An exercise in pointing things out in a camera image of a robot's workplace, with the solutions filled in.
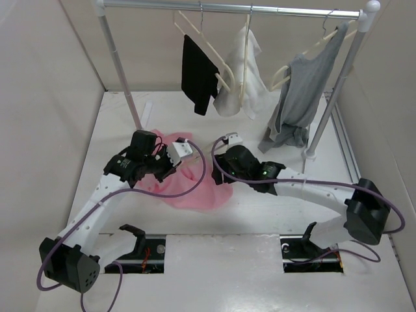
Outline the pink t shirt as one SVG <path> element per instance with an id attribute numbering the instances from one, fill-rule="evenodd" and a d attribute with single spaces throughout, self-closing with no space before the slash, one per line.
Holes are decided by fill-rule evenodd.
<path id="1" fill-rule="evenodd" d="M 180 164 L 176 173 L 170 175 L 162 183 L 158 182 L 153 175 L 146 175 L 135 185 L 154 194 L 180 194 L 193 187 L 200 178 L 202 182 L 191 193 L 178 198 L 163 198 L 161 201 L 176 209 L 193 211 L 212 211 L 227 203 L 233 195 L 231 185 L 215 185 L 211 177 L 212 164 L 206 159 L 207 169 L 203 172 L 202 161 L 189 163 L 185 161 Z"/>

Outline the cream plastic hanger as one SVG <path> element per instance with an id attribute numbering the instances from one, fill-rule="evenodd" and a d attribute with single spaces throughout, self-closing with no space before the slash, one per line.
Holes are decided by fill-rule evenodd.
<path id="1" fill-rule="evenodd" d="M 201 150 L 202 150 L 202 154 L 203 154 L 203 156 L 204 156 L 205 159 L 211 158 L 212 146 L 206 146 L 206 147 L 202 148 Z M 197 162 L 201 161 L 201 159 L 202 159 L 202 156 L 197 151 L 196 152 L 196 156 L 192 156 L 190 158 L 190 160 L 188 160 L 188 162 L 189 163 L 197 163 Z"/>

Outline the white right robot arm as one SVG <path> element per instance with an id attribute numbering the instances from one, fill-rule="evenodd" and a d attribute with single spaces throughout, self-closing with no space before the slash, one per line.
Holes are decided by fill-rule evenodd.
<path id="1" fill-rule="evenodd" d="M 308 225 L 300 240 L 308 257 L 318 257 L 345 241 L 376 246 L 384 234 L 391 208 L 369 179 L 356 184 L 312 183 L 278 162 L 259 162 L 243 145 L 214 155 L 213 164 L 212 177 L 218 185 L 239 181 L 263 194 L 298 198 L 336 212 L 331 220 Z"/>

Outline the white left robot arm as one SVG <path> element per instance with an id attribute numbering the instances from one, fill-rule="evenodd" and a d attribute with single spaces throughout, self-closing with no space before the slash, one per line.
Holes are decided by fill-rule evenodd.
<path id="1" fill-rule="evenodd" d="M 135 226 L 124 224 L 105 244 L 97 240 L 103 226 L 113 215 L 124 196 L 139 192 L 136 184 L 151 175 L 158 182 L 176 172 L 185 158 L 192 155 L 190 142 L 179 137 L 170 144 L 154 132 L 137 130 L 130 144 L 114 155 L 90 199 L 55 239 L 46 237 L 40 247 L 41 267 L 36 285 L 41 291 L 42 278 L 55 281 L 57 287 L 68 287 L 80 294 L 88 292 L 105 267 L 116 265 L 127 254 L 139 257 L 146 246 L 146 234 Z"/>

